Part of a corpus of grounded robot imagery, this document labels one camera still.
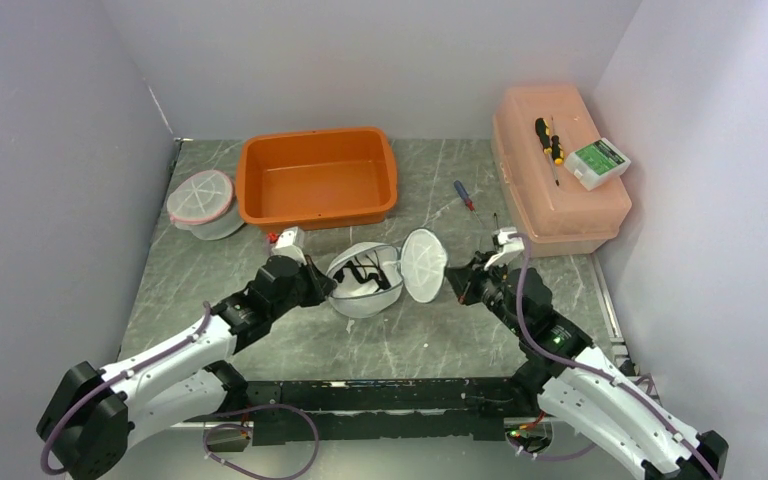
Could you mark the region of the white mesh blue-zip laundry bag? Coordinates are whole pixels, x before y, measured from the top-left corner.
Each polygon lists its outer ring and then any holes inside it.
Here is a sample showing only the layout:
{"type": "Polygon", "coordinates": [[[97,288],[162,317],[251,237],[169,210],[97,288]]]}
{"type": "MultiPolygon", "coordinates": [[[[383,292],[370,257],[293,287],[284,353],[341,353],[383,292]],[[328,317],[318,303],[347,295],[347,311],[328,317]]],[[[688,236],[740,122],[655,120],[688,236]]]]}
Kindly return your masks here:
{"type": "Polygon", "coordinates": [[[411,231],[397,247],[361,242],[337,255],[326,275],[336,286],[328,301],[352,319],[373,317],[393,305],[406,292],[418,303],[438,296],[449,256],[430,230],[411,231]]]}

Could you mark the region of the black white bra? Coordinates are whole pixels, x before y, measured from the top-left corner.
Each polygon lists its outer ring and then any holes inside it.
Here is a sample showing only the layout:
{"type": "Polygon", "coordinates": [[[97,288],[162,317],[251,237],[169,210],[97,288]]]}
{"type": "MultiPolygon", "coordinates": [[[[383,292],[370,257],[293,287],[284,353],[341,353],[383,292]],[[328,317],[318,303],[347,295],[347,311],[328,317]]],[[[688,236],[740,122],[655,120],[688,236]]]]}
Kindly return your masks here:
{"type": "Polygon", "coordinates": [[[346,278],[346,271],[351,273],[358,284],[363,285],[369,282],[374,282],[377,291],[388,290],[392,287],[389,278],[378,264],[361,264],[347,261],[333,273],[332,278],[337,283],[342,283],[346,278]]]}

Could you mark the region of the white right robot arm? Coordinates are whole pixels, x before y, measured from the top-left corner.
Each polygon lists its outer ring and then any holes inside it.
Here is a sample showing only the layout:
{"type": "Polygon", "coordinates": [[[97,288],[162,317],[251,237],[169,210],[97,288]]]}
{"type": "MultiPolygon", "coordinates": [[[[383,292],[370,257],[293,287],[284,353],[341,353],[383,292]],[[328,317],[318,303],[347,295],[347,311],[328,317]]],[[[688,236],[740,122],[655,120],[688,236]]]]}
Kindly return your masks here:
{"type": "Polygon", "coordinates": [[[562,420],[636,479],[720,479],[727,441],[670,414],[626,377],[591,337],[551,304],[533,268],[448,267],[461,304],[485,306],[516,334],[525,363],[511,377],[517,411],[562,420]]]}

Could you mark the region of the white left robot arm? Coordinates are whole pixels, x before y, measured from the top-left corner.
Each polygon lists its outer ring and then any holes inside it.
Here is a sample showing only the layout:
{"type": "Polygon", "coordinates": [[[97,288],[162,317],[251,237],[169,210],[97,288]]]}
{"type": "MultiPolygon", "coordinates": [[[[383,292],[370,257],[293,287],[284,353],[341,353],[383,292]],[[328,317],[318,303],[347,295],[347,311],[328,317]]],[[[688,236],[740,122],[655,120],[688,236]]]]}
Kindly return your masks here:
{"type": "Polygon", "coordinates": [[[245,415],[280,408],[252,402],[229,360],[290,310],[324,303],[335,287],[309,256],[272,256],[244,289],[204,303],[201,318],[166,341],[101,368],[73,366],[36,427],[44,442],[41,470],[97,479],[173,424],[210,416],[242,430],[245,415]]]}

